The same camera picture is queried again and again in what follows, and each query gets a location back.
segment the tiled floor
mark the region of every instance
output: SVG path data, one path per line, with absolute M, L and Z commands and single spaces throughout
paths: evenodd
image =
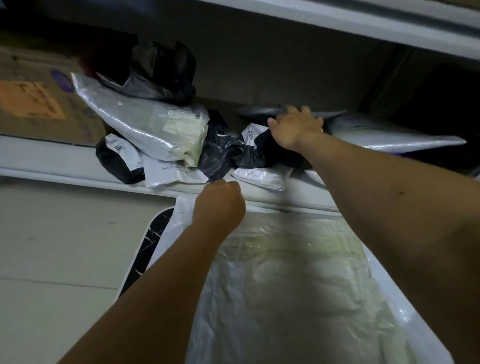
M 0 363 L 55 363 L 112 304 L 175 200 L 0 179 Z

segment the hand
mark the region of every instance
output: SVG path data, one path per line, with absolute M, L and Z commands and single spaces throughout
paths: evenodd
M 245 200 L 236 181 L 218 180 L 205 186 L 193 208 L 192 225 L 228 236 L 245 216 Z
M 287 106 L 288 114 L 279 115 L 276 119 L 268 119 L 268 127 L 275 141 L 283 148 L 299 152 L 303 137 L 322 133 L 324 120 L 315 119 L 308 106 L 302 106 L 300 111 L 295 106 Z

